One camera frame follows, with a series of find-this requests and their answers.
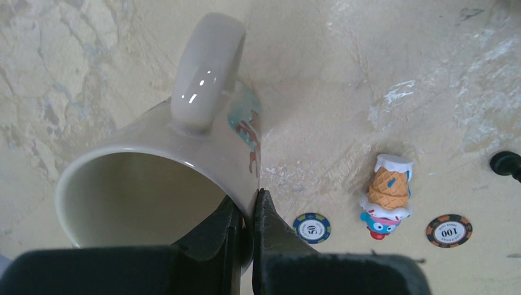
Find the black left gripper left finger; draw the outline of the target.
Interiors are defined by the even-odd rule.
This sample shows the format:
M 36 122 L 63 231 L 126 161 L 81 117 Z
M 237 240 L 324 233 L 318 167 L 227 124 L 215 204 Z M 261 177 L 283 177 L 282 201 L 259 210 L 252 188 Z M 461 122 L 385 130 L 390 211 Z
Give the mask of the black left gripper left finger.
M 229 198 L 177 242 L 39 250 L 1 278 L 2 294 L 239 294 L 242 216 Z

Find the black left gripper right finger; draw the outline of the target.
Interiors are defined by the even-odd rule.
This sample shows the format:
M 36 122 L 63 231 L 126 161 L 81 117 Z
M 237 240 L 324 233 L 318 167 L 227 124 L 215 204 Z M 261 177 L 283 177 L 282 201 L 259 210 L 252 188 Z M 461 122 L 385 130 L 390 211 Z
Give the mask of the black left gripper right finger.
M 430 294 L 418 261 L 394 254 L 320 253 L 300 239 L 261 189 L 254 218 L 255 294 Z

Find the cream mug with coral print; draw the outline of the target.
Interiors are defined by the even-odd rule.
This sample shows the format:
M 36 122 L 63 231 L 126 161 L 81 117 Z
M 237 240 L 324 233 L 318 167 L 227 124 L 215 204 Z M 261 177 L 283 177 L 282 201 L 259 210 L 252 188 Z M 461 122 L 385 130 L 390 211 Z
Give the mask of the cream mug with coral print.
M 225 197 L 241 212 L 253 259 L 261 103 L 238 81 L 244 24 L 220 13 L 196 25 L 171 96 L 82 154 L 56 190 L 59 222 L 79 248 L 171 245 Z

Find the blue 50 poker chip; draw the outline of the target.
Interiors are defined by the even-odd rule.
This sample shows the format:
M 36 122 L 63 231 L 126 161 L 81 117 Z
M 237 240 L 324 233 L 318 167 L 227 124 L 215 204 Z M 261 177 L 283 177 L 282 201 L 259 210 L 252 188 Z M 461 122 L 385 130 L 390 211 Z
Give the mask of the blue 50 poker chip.
M 292 223 L 295 233 L 308 244 L 318 244 L 327 240 L 332 232 L 329 220 L 319 213 L 304 213 Z

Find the ice cream cone toy figure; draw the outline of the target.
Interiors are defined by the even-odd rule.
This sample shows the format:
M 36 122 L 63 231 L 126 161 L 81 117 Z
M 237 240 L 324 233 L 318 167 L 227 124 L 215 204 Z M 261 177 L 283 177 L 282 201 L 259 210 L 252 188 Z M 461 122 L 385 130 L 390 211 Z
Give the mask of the ice cream cone toy figure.
M 383 240 L 412 214 L 409 182 L 413 161 L 393 154 L 379 154 L 374 178 L 368 192 L 360 199 L 361 221 L 370 236 Z

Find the orange 100 poker chip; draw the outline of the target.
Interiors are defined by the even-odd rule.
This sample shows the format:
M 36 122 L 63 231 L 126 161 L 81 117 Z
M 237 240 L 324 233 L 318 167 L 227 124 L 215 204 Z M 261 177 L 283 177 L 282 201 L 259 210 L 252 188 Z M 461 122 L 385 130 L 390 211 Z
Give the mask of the orange 100 poker chip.
M 445 214 L 434 218 L 425 231 L 427 240 L 439 248 L 458 247 L 466 243 L 472 233 L 472 224 L 458 214 Z

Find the small black knob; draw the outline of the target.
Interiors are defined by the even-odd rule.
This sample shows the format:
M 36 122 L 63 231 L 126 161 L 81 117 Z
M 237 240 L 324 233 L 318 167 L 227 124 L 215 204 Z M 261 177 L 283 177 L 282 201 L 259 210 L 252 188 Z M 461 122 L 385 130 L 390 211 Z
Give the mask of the small black knob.
M 511 151 L 495 154 L 489 162 L 490 168 L 500 176 L 511 176 L 520 182 L 520 155 Z

